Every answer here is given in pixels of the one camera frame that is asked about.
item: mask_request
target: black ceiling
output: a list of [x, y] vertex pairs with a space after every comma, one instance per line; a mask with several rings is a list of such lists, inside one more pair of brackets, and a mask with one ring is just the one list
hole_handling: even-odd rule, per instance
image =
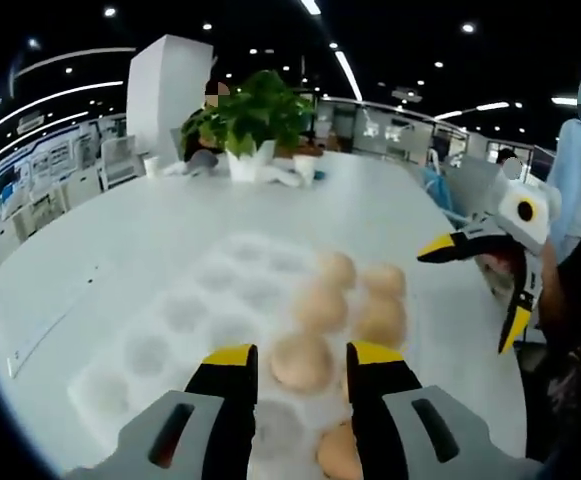
[[[140, 50], [164, 34], [213, 44], [216, 76], [233, 75], [227, 83], [238, 83], [257, 69], [274, 68], [298, 86], [303, 58], [308, 86], [351, 98], [352, 90], [328, 47], [334, 41], [345, 52], [365, 100], [397, 105], [400, 101], [391, 92], [399, 86], [417, 90], [423, 98], [411, 108], [429, 115], [499, 101], [521, 102], [521, 109], [474, 112], [450, 120], [469, 129], [478, 126], [495, 138], [554, 147], [559, 125], [574, 114], [550, 101], [552, 96], [574, 94], [581, 79], [581, 21], [571, 11], [557, 14], [550, 6], [554, 4], [547, 2], [545, 8], [543, 2], [533, 3], [532, 10], [434, 2], [414, 6], [385, 0], [316, 2], [320, 17], [310, 16], [300, 0], [206, 0], [194, 5], [79, 2], [70, 8], [33, 2], [8, 7], [0, 15], [0, 118], [53, 93], [126, 80], [133, 53], [73, 57], [19, 74], [14, 97], [9, 91], [10, 72], [16, 75], [40, 61], [76, 51]], [[104, 18], [107, 6], [116, 8], [114, 18]], [[206, 22], [213, 26], [209, 31], [202, 28]], [[473, 34], [461, 31], [465, 22], [475, 25]], [[38, 50], [28, 47], [30, 38], [38, 41]], [[251, 48], [258, 54], [250, 55]], [[274, 53], [265, 53], [270, 49]], [[437, 61], [444, 67], [435, 68]], [[290, 70], [283, 71], [284, 66]], [[425, 84], [419, 86], [419, 80]], [[38, 107], [64, 116], [84, 110], [97, 116], [109, 108], [125, 108], [125, 85], [75, 93]], [[16, 137], [18, 119], [17, 115], [0, 125], [0, 149]]]

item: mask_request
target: green plant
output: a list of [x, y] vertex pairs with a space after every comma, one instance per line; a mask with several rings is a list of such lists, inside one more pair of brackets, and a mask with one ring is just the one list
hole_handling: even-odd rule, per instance
[[312, 111], [310, 101], [294, 93], [277, 72], [262, 70], [248, 78], [240, 90], [219, 97], [217, 107], [207, 107], [186, 122], [182, 142], [185, 148], [187, 138], [199, 132], [236, 157], [252, 155], [266, 140], [294, 149]]

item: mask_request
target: potted plant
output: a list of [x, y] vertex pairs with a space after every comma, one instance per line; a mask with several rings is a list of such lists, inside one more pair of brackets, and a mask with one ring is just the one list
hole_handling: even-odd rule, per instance
[[299, 146], [311, 103], [294, 93], [275, 71], [252, 75], [221, 96], [217, 107], [208, 107], [182, 128], [185, 145], [198, 131], [202, 138], [225, 150], [235, 181], [255, 182], [261, 167], [270, 163], [275, 143], [290, 151]]

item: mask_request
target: white table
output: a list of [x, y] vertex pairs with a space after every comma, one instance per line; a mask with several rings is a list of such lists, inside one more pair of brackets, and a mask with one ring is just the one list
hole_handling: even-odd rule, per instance
[[[401, 167], [328, 153], [313, 189], [236, 185], [228, 178], [139, 178], [68, 212], [0, 267], [0, 388], [57, 469], [102, 453], [66, 385], [134, 312], [214, 242], [255, 231], [363, 262], [402, 266], [420, 288], [423, 384], [438, 384], [481, 415], [493, 442], [523, 456], [524, 393], [513, 353], [497, 355], [503, 314], [474, 262], [424, 265], [417, 251], [450, 225]], [[12, 380], [6, 357], [40, 320], [65, 310], [95, 264], [103, 271]]]

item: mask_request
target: white cup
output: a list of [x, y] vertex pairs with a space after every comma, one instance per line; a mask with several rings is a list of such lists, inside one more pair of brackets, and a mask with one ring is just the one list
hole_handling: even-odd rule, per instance
[[310, 155], [295, 155], [294, 156], [294, 169], [297, 171], [301, 178], [303, 179], [303, 184], [306, 186], [312, 185], [314, 180], [314, 170], [316, 157]]
[[159, 176], [159, 157], [146, 158], [143, 164], [146, 167], [146, 177], [155, 178]]

